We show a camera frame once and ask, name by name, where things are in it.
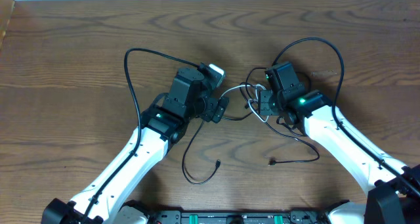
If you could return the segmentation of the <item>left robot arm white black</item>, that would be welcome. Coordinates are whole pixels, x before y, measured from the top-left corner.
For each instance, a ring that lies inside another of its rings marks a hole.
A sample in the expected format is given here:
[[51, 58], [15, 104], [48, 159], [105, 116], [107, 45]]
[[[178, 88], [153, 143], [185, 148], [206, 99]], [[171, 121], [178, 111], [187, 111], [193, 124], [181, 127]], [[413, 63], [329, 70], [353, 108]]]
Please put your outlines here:
[[194, 118], [218, 123], [228, 99], [212, 97], [225, 72], [214, 64], [180, 68], [167, 93], [142, 112], [138, 127], [106, 169], [69, 202], [52, 200], [42, 223], [117, 223], [124, 203], [144, 176], [184, 136]]

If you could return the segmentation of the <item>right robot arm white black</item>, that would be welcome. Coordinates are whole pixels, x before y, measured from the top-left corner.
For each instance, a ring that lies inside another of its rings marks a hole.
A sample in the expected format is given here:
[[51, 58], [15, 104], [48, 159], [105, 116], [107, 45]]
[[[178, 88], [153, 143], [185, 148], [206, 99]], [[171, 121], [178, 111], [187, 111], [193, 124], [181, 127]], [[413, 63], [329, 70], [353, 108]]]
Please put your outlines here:
[[409, 167], [360, 133], [319, 90], [307, 92], [289, 62], [265, 71], [270, 88], [258, 95], [259, 113], [279, 116], [328, 150], [353, 176], [367, 201], [334, 205], [325, 223], [418, 223], [419, 166]]

